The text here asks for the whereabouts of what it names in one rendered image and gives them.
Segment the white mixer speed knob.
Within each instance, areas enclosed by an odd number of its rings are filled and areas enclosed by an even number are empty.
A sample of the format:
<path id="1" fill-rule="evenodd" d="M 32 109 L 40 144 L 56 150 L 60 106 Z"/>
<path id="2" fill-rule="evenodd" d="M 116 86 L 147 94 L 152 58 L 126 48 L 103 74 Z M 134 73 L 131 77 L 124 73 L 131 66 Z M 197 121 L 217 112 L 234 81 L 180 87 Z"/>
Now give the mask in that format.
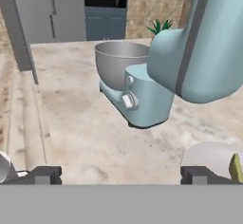
<path id="1" fill-rule="evenodd" d="M 140 106 L 138 98 L 132 92 L 124 93 L 121 100 L 128 110 L 137 110 Z"/>

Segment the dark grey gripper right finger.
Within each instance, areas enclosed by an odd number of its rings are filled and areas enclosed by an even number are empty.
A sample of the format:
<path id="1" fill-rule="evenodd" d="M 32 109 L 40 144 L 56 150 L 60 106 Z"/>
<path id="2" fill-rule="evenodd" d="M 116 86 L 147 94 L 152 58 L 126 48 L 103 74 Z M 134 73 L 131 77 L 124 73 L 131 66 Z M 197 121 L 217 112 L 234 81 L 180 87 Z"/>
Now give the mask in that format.
<path id="1" fill-rule="evenodd" d="M 180 168 L 181 184 L 193 185 L 229 185 L 236 181 L 226 177 L 218 176 L 205 166 L 182 166 Z"/>

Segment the white plate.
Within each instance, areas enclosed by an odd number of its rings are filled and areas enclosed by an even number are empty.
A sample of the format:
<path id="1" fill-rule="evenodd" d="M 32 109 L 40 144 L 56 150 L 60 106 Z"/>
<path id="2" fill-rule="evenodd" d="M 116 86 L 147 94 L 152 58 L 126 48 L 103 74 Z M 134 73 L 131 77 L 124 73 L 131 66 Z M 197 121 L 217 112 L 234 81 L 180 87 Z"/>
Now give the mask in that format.
<path id="1" fill-rule="evenodd" d="M 218 176 L 232 179 L 229 165 L 234 153 L 239 155 L 243 171 L 243 146 L 215 141 L 206 141 L 190 147 L 180 165 L 205 166 Z"/>

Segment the blue cupboard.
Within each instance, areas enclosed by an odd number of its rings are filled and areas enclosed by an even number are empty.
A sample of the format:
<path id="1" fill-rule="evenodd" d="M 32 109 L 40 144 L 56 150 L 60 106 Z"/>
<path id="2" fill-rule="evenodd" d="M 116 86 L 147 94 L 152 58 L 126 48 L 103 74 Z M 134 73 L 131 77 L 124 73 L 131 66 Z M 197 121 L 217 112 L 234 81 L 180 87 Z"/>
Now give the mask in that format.
<path id="1" fill-rule="evenodd" d="M 125 38 L 127 9 L 85 8 L 86 40 L 119 40 Z"/>

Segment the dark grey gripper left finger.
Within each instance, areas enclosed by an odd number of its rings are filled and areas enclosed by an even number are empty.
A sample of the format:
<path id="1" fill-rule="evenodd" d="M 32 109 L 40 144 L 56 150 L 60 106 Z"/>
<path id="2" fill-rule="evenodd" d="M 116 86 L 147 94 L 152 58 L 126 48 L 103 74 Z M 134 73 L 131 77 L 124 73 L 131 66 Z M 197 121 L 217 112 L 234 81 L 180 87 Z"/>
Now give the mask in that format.
<path id="1" fill-rule="evenodd" d="M 3 184 L 60 185 L 62 183 L 61 175 L 61 166 L 37 166 L 25 176 L 4 181 Z"/>

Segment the light blue stand mixer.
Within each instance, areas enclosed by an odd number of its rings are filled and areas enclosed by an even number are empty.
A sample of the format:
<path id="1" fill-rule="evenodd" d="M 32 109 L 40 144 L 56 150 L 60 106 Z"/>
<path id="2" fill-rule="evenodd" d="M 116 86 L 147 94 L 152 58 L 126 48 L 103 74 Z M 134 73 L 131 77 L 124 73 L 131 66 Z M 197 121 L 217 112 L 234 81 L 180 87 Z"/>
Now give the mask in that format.
<path id="1" fill-rule="evenodd" d="M 192 0 L 184 28 L 165 29 L 149 46 L 145 64 L 125 69 L 123 91 L 100 78 L 100 91 L 132 127 L 149 128 L 169 119 L 175 96 L 210 103 L 243 86 L 243 0 Z M 122 95 L 132 92 L 137 110 Z"/>

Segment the white round object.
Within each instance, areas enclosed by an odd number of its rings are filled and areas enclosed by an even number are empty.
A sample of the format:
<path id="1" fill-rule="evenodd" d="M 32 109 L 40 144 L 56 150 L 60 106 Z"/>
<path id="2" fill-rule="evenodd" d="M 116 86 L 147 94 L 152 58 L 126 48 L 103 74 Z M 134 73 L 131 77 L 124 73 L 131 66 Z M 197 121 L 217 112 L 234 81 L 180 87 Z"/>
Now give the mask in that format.
<path id="1" fill-rule="evenodd" d="M 0 151 L 0 183 L 17 178 L 18 175 L 11 159 L 5 152 Z"/>

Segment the green potted plant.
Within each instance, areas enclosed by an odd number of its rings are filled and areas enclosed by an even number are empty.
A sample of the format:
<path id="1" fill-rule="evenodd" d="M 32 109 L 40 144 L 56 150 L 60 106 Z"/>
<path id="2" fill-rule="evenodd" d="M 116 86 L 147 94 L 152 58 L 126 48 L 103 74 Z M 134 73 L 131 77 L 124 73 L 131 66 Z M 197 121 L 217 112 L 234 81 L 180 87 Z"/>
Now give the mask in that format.
<path id="1" fill-rule="evenodd" d="M 148 27 L 148 29 L 154 34 L 159 34 L 162 30 L 169 29 L 173 25 L 172 20 L 166 20 L 163 24 L 157 19 L 155 22 L 152 22 L 153 28 Z"/>

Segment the grey fridge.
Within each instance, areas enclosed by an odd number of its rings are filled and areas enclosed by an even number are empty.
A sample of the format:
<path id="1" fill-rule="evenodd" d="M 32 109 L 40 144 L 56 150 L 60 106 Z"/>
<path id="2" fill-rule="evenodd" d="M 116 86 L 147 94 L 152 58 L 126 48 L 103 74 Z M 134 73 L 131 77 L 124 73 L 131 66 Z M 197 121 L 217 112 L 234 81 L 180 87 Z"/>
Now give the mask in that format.
<path id="1" fill-rule="evenodd" d="M 16 0 L 29 44 L 86 40 L 84 0 Z"/>

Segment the silver mixer bowl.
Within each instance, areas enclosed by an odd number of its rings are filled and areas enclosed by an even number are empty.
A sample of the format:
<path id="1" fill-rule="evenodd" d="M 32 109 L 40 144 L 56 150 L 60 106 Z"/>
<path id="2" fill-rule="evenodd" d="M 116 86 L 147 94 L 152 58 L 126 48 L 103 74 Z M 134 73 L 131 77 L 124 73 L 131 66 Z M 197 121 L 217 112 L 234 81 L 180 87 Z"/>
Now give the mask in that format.
<path id="1" fill-rule="evenodd" d="M 106 41 L 95 45 L 95 63 L 101 80 L 110 88 L 123 91 L 125 69 L 145 64 L 149 46 L 126 41 Z"/>

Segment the yellow green food piece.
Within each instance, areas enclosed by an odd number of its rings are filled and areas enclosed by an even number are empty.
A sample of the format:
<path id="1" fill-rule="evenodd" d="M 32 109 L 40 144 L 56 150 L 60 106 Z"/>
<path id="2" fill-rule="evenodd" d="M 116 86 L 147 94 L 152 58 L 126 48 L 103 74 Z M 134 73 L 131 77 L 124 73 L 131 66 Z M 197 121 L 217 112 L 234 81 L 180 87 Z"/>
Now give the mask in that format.
<path id="1" fill-rule="evenodd" d="M 229 172 L 232 180 L 243 183 L 243 171 L 240 163 L 240 158 L 237 153 L 234 153 L 231 158 Z"/>

